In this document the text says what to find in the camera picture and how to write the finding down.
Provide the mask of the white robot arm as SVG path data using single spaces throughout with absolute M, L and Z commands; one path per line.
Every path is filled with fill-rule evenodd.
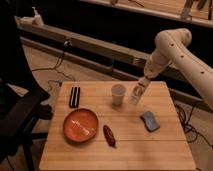
M 213 110 L 213 69 L 187 49 L 191 41 L 192 34 L 185 28 L 159 32 L 144 75 L 155 78 L 172 62 Z

